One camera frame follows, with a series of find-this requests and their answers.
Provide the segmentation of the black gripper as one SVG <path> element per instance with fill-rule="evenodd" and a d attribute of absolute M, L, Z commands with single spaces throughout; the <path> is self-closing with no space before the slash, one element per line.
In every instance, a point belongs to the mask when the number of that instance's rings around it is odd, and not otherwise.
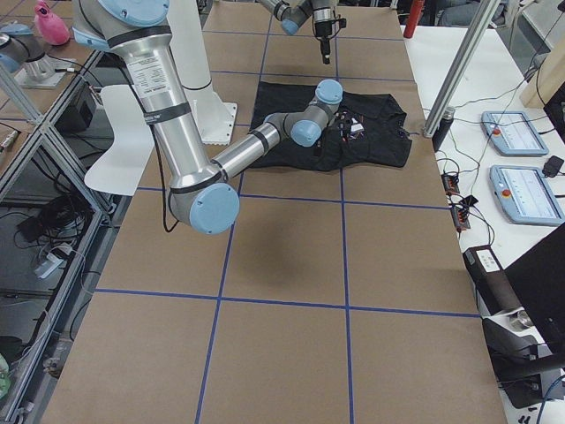
<path fill-rule="evenodd" d="M 330 64 L 330 40 L 334 38 L 342 28 L 344 28 L 344 18 L 342 17 L 313 23 L 313 33 L 314 37 L 320 43 L 320 55 L 323 64 Z"/>
<path fill-rule="evenodd" d="M 335 114 L 335 126 L 343 142 L 350 143 L 365 137 L 365 118 L 349 110 L 341 110 Z"/>

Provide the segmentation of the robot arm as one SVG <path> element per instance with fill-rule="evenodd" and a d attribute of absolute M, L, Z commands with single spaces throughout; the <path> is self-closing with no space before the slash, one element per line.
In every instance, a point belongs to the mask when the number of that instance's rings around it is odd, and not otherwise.
<path fill-rule="evenodd" d="M 129 87 L 150 128 L 157 155 L 171 171 L 163 196 L 165 212 L 204 234 L 229 229 L 239 213 L 239 197 L 228 181 L 266 155 L 281 140 L 312 146 L 333 123 L 343 87 L 324 79 L 304 110 L 273 113 L 242 140 L 209 158 L 192 113 L 170 43 L 177 1 L 75 1 L 76 42 L 124 60 Z"/>
<path fill-rule="evenodd" d="M 302 0 L 291 5 L 283 0 L 259 0 L 281 23 L 287 35 L 294 35 L 308 20 L 312 21 L 313 36 L 320 44 L 323 64 L 330 64 L 330 42 L 347 27 L 347 19 L 337 12 L 337 1 Z"/>

